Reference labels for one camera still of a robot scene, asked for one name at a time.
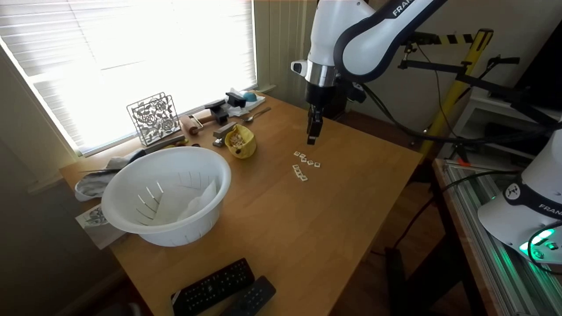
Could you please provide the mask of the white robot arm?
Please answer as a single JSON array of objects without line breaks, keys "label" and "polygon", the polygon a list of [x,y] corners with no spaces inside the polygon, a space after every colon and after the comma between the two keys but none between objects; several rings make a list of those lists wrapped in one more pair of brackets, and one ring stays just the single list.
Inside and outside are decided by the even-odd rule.
[{"label": "white robot arm", "polygon": [[[377,79],[414,30],[446,0],[388,0],[379,10],[363,0],[319,0],[307,58],[291,70],[307,82],[307,142],[314,144],[337,80]],[[481,226],[532,263],[562,263],[562,130],[509,87],[463,73],[470,84],[504,96],[512,109],[546,128],[549,140],[502,193],[477,209]]]}]

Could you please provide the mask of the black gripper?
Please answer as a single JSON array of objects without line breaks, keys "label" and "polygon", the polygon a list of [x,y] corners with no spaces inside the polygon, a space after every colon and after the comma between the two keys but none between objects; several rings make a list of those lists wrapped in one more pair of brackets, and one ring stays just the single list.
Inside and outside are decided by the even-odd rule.
[{"label": "black gripper", "polygon": [[[305,100],[309,103],[309,110],[316,112],[319,110],[324,117],[335,117],[338,116],[347,102],[347,93],[342,84],[335,84],[330,87],[319,87],[314,84],[307,86]],[[321,114],[307,114],[307,144],[314,144],[319,137],[323,117]]]}]

